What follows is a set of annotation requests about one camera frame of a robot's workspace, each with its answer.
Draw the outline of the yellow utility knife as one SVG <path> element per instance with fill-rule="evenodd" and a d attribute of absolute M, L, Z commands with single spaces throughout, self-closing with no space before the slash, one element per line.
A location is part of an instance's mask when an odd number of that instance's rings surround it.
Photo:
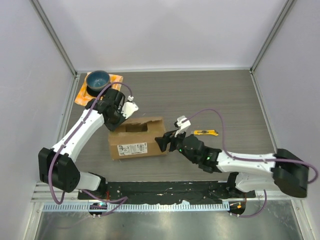
<path fill-rule="evenodd" d="M 193 134 L 197 136 L 201 136 L 201 135 L 218 136 L 219 135 L 219 133 L 215 130 L 195 130 Z"/>

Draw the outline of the brown cardboard express box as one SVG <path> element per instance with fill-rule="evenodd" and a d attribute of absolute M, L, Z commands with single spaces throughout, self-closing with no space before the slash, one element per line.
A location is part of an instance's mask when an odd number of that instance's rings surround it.
<path fill-rule="evenodd" d="M 162 116 L 129 118 L 108 135 L 113 160 L 164 156 L 156 137 L 166 132 Z"/>

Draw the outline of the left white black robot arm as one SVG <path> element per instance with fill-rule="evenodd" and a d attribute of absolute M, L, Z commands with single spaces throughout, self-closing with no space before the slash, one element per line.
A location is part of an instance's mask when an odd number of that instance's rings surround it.
<path fill-rule="evenodd" d="M 85 144 L 102 126 L 111 132 L 125 121 L 122 107 L 125 95 L 109 87 L 102 99 L 91 99 L 82 115 L 69 132 L 53 147 L 38 153 L 39 177 L 49 185 L 50 192 L 57 188 L 63 193 L 86 190 L 100 200 L 107 192 L 106 179 L 95 173 L 79 171 L 75 162 Z"/>

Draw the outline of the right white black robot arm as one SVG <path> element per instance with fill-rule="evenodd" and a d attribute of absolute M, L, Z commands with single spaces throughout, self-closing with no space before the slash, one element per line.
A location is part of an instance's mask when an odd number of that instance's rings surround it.
<path fill-rule="evenodd" d="M 289 155 L 285 149 L 272 154 L 238 154 L 208 147 L 195 135 L 169 131 L 155 138 L 161 152 L 178 151 L 207 173 L 229 173 L 226 193 L 233 198 L 250 191 L 281 191 L 304 199 L 307 197 L 310 166 L 299 159 L 280 158 Z"/>

